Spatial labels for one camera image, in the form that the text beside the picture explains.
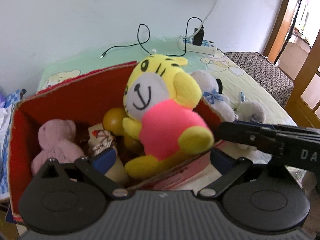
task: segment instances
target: power strip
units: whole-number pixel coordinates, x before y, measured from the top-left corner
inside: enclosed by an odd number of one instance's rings
[[[185,39],[179,38],[178,48],[184,51],[184,41]],[[199,52],[204,54],[214,55],[217,51],[217,47],[215,46],[213,41],[203,40],[201,46],[196,46],[192,44],[193,38],[186,39],[186,50],[192,52]]]

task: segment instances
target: white wall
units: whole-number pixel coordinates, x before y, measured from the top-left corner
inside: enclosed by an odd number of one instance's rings
[[[0,87],[36,92],[42,70],[86,49],[183,34],[214,0],[0,0]],[[282,0],[218,0],[205,35],[222,51],[263,51]]]

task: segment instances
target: black cable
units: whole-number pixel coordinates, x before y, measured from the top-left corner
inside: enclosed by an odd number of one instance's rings
[[[149,37],[148,37],[148,39],[147,39],[146,41],[142,42],[142,43],[141,43],[140,40],[139,40],[139,31],[140,31],[141,25],[144,25],[145,27],[147,27],[148,32],[149,32]],[[137,36],[138,36],[138,42],[139,42],[139,43],[131,44],[131,45],[117,45],[117,46],[113,46],[113,47],[107,49],[104,53],[102,53],[102,55],[101,55],[100,58],[103,58],[103,57],[106,55],[106,53],[107,53],[109,50],[113,49],[113,48],[132,47],[132,46],[135,46],[135,45],[140,45],[146,52],[148,52],[148,51],[142,46],[142,44],[145,44],[145,43],[148,42],[149,39],[150,39],[150,30],[149,30],[148,26],[145,25],[145,24],[143,24],[143,23],[140,23],[140,25],[139,25],[139,27],[138,27],[138,31],[137,31]]]
[[[198,17],[191,17],[189,18],[189,20],[187,21],[187,26],[186,26],[186,35],[184,35],[185,37],[187,36],[187,33],[188,33],[188,25],[189,25],[189,21],[191,19],[198,19],[202,22],[202,20]],[[182,55],[170,55],[170,54],[167,54],[166,56],[171,56],[171,57],[182,57],[186,54],[187,52],[187,39],[184,39],[184,53]]]
[[[284,52],[284,49],[287,46],[290,38],[292,37],[292,33],[293,33],[293,30],[294,30],[294,26],[296,25],[296,21],[297,21],[297,17],[298,17],[298,13],[299,13],[299,9],[300,9],[301,3],[302,3],[302,0],[299,0],[297,12],[296,12],[296,14],[295,14],[295,16],[293,18],[292,25],[290,27],[289,33],[287,35],[287,38],[285,39],[284,44],[283,44],[283,46],[282,46],[282,48],[281,48],[281,50],[280,50],[280,52],[279,52],[278,56],[276,57],[276,59],[275,59],[273,64],[277,63],[278,59],[280,58],[280,56]]]

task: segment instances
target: black pole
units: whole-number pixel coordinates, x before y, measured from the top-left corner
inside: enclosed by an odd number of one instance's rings
[[[276,63],[277,63],[277,61],[278,61],[278,59],[280,58],[281,54],[284,52],[284,49],[285,49],[285,47],[287,46],[290,38],[292,37],[292,33],[293,33],[294,26],[295,26],[296,21],[297,21],[297,17],[298,17],[298,13],[299,13],[299,9],[300,9],[301,3],[302,3],[302,0],[299,0],[297,12],[296,12],[296,14],[295,14],[295,16],[294,16],[294,18],[293,18],[293,22],[292,22],[292,25],[291,25],[291,27],[290,27],[289,33],[288,33],[288,35],[287,35],[287,38],[285,39],[284,44],[283,44],[283,46],[282,46],[282,48],[281,48],[281,50],[280,50],[280,52],[279,52],[278,56],[276,57],[276,59],[275,59],[275,61],[274,61],[273,64],[276,64]]]

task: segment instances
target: red box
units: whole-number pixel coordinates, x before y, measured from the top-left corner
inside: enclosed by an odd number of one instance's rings
[[[32,180],[31,162],[41,150],[37,138],[40,126],[50,119],[72,119],[77,129],[81,127],[83,130],[101,123],[109,109],[123,107],[123,91],[136,65],[136,62],[131,62],[93,71],[41,91],[16,105],[9,143],[8,173],[12,213],[17,221],[22,221],[19,199]],[[195,111],[213,132],[221,123],[220,117],[204,100]],[[202,154],[134,188],[172,188],[208,164],[208,156]]]

